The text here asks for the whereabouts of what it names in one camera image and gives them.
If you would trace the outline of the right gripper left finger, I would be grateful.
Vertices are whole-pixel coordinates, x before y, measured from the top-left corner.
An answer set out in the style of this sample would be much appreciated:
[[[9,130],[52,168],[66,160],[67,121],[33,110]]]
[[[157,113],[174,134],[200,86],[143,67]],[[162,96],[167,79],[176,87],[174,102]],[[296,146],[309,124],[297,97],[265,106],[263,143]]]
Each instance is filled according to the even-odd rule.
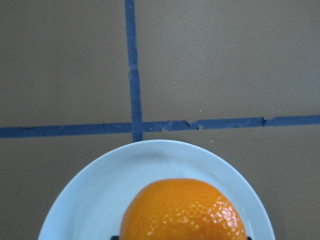
[[[112,237],[110,238],[110,240],[119,240],[119,236],[114,235],[114,236],[112,236]]]

